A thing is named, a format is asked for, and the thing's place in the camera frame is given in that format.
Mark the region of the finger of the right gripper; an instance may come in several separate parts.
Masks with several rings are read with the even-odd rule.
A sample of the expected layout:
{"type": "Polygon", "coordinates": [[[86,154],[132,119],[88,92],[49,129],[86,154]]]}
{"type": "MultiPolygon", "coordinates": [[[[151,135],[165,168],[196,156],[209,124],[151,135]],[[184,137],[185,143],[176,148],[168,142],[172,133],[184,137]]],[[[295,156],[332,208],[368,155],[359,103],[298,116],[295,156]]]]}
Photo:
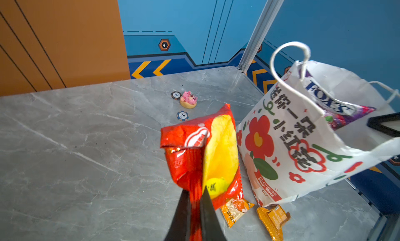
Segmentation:
{"type": "Polygon", "coordinates": [[[400,113],[397,112],[393,114],[387,114],[383,116],[369,118],[367,121],[367,126],[390,137],[399,137],[400,132],[398,130],[383,125],[384,123],[387,122],[394,122],[399,120],[400,120],[400,113]]]}

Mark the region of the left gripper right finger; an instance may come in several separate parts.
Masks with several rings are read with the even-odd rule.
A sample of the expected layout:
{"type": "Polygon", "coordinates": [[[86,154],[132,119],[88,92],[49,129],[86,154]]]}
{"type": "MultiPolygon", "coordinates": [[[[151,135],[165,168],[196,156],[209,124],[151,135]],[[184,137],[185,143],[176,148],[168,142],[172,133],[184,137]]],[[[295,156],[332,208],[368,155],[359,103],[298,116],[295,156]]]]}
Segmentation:
{"type": "Polygon", "coordinates": [[[202,241],[227,241],[219,224],[207,188],[204,189],[200,200],[200,217],[202,241]]]}

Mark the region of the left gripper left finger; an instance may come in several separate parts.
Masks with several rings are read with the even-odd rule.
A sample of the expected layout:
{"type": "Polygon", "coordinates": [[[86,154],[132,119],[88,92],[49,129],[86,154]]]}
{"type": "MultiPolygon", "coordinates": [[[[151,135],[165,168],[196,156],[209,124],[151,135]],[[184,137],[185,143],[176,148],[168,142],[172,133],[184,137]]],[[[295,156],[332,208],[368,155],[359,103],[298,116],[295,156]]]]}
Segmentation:
{"type": "Polygon", "coordinates": [[[183,190],[165,241],[189,241],[191,232],[191,202],[189,192],[183,190]]]}

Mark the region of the orange yellow snack pouch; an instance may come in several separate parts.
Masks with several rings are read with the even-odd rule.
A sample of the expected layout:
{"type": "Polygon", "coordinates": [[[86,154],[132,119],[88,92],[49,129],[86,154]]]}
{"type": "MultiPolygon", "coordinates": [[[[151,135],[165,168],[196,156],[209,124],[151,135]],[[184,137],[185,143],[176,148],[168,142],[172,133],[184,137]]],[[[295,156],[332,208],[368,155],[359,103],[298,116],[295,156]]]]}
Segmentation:
{"type": "Polygon", "coordinates": [[[255,205],[246,199],[231,199],[220,210],[229,228],[233,227],[237,221],[244,216],[255,205]]]}

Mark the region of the purple Fox's candy bag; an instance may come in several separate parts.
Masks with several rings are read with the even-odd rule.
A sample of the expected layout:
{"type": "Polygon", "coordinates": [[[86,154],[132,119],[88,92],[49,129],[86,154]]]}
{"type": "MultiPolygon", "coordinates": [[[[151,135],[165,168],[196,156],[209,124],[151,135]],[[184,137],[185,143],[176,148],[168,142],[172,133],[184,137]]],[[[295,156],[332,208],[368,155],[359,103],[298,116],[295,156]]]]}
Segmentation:
{"type": "Polygon", "coordinates": [[[334,130],[340,129],[377,110],[375,107],[361,106],[335,99],[322,88],[308,71],[305,73],[302,84],[311,99],[324,110],[325,120],[334,130]]]}

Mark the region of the white paper bag with flower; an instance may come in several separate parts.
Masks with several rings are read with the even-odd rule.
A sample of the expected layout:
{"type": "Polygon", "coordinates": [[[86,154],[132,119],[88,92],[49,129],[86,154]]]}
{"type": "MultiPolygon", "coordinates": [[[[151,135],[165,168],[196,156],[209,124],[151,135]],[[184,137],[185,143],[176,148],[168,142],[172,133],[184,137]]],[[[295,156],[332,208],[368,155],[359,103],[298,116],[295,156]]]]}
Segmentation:
{"type": "Polygon", "coordinates": [[[400,153],[399,137],[369,128],[369,118],[391,114],[385,99],[355,73],[310,59],[310,49],[284,76],[274,65],[276,84],[237,126],[238,148],[257,203],[261,207],[292,202],[337,183],[400,153]],[[340,129],[310,97],[302,81],[308,71],[335,99],[377,110],[340,129]]]}

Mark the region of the red yellow small snack packet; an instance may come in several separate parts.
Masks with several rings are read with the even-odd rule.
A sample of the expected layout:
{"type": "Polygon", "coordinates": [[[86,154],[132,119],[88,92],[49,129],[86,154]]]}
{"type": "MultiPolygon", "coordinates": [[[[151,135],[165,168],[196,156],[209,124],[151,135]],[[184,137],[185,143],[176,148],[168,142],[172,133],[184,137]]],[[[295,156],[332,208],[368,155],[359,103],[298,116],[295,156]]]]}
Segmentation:
{"type": "Polygon", "coordinates": [[[202,241],[200,200],[207,188],[215,211],[231,199],[243,199],[239,151],[231,106],[215,114],[161,129],[171,178],[189,192],[190,241],[202,241]]]}

